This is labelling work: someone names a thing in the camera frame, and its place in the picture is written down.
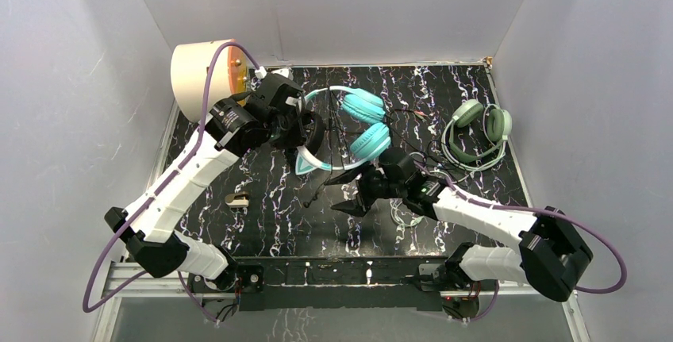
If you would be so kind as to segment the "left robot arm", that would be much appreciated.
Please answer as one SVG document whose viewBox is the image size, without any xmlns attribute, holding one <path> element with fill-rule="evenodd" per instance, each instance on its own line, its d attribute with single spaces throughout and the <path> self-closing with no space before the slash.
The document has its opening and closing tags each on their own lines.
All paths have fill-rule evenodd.
<svg viewBox="0 0 673 342">
<path fill-rule="evenodd" d="M 306 140 L 303 94 L 283 68 L 266 74 L 255 90 L 212 105 L 160 178 L 135 202 L 105 215 L 133 260 L 154 278 L 181 271 L 202 276 L 218 291 L 233 288 L 237 270 L 232 256 L 175 227 L 202 192 L 251 150 L 263 144 L 293 148 Z"/>
</svg>

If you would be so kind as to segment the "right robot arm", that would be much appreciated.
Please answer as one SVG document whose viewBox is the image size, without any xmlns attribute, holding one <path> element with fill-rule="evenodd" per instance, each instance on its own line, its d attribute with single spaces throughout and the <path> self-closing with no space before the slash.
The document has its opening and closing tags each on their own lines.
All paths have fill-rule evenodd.
<svg viewBox="0 0 673 342">
<path fill-rule="evenodd" d="M 445 261 L 448 282 L 458 290 L 483 280 L 510 281 L 565 302 L 594 257 L 562 213 L 487 201 L 431 175 L 400 148 L 390 148 L 378 163 L 364 163 L 326 183 L 350 182 L 356 184 L 356 196 L 337 203 L 334 210 L 364 217 L 377 200 L 397 198 L 416 215 L 497 241 L 497 247 L 461 244 Z"/>
</svg>

